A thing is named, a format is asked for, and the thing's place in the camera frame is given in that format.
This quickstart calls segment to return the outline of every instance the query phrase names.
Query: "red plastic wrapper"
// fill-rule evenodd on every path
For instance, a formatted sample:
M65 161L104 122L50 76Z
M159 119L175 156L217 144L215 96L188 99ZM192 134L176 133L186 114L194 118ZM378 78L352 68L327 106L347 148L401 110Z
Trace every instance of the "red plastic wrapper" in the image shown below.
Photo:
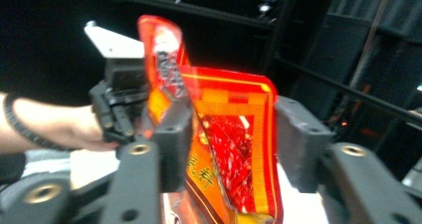
M182 33L168 20L142 16L138 30L156 97L148 102L152 118L159 121L168 101L184 96L196 110L186 191L165 195L164 216L182 223L282 223L273 84L190 66Z

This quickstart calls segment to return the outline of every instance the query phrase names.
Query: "bracelet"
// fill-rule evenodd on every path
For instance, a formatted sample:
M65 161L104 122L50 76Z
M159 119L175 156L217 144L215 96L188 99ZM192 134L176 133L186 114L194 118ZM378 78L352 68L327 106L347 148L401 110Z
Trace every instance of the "bracelet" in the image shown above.
M3 103L3 109L4 114L6 115L6 119L9 122L9 124L18 131L22 136L27 138L30 141L33 141L37 143L39 146L59 151L72 151L73 148L69 147L62 147L59 145L56 145L48 140L45 140L44 138L40 137L39 135L33 133L29 129L27 129L15 116L15 112L13 111L13 104L16 100L18 100L20 97L16 94L8 94L4 98Z

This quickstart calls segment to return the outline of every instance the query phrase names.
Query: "forearm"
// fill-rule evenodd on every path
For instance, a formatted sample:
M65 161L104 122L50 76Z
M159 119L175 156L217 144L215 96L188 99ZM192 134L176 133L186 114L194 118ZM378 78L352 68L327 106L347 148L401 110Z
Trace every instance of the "forearm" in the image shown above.
M5 95L0 93L2 106ZM79 122L79 109L47 105L28 99L18 99L13 104L16 117L27 129L57 145L73 148L81 148L74 132L74 126ZM8 123L3 108L0 112L0 127L0 153L40 148Z

